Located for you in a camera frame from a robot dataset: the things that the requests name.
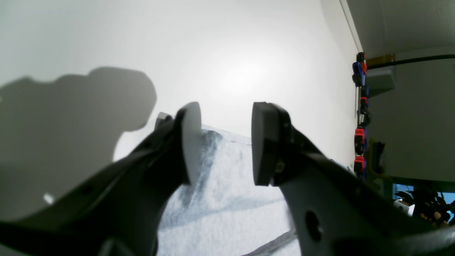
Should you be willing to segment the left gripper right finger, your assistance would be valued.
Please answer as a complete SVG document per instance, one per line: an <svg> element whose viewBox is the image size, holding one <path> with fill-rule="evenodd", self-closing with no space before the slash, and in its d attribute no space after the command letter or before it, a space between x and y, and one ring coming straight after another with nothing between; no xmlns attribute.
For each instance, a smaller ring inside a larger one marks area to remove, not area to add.
<svg viewBox="0 0 455 256"><path fill-rule="evenodd" d="M273 103L252 106L255 185L280 188L303 256L453 256L454 228L410 217L326 158Z"/></svg>

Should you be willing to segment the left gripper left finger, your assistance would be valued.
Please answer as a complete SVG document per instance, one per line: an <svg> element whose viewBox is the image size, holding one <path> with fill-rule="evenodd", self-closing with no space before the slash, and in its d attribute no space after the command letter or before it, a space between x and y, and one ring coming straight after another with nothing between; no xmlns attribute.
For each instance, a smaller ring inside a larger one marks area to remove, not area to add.
<svg viewBox="0 0 455 256"><path fill-rule="evenodd" d="M50 207L1 222L1 244L31 256L153 256L167 202L196 179L200 105L166 116L128 156Z"/></svg>

